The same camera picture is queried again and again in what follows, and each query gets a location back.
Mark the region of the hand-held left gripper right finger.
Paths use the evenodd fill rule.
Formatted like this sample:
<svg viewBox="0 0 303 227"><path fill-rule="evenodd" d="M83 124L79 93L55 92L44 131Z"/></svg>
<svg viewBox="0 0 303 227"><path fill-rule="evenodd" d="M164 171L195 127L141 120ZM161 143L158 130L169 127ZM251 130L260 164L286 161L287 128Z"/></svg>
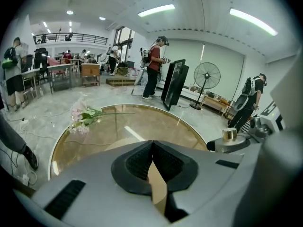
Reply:
<svg viewBox="0 0 303 227"><path fill-rule="evenodd" d="M168 193L187 189L198 175L197 162L166 142L154 141L152 157L161 177L167 185Z"/></svg>

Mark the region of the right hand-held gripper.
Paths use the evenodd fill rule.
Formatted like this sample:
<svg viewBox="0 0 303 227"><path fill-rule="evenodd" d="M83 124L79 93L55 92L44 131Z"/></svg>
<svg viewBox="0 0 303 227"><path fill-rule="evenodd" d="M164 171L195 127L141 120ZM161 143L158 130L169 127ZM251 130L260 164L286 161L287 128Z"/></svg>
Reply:
<svg viewBox="0 0 303 227"><path fill-rule="evenodd" d="M257 142L262 143L273 133L286 128L282 115L274 101L272 101L261 114L250 120L248 134Z"/></svg>

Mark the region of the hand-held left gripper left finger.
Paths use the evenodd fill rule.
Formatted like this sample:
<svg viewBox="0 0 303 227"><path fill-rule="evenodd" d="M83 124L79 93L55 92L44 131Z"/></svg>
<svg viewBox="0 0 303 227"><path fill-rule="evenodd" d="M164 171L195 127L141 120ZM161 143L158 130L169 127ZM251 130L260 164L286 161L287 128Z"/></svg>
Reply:
<svg viewBox="0 0 303 227"><path fill-rule="evenodd" d="M126 192L151 196L148 172L152 164L153 141L139 142L132 150L119 155L111 165L115 182Z"/></svg>

